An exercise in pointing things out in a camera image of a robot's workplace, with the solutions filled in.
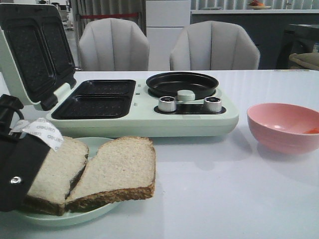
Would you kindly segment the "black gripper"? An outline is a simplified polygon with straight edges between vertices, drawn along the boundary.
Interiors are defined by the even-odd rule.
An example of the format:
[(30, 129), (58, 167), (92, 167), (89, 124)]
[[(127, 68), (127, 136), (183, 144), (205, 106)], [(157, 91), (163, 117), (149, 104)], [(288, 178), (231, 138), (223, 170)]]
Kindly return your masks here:
[[(24, 120), (19, 98), (0, 97), (0, 210), (17, 209), (24, 201), (49, 151), (63, 144), (60, 131), (44, 118)], [(14, 113), (19, 121), (10, 128)]]

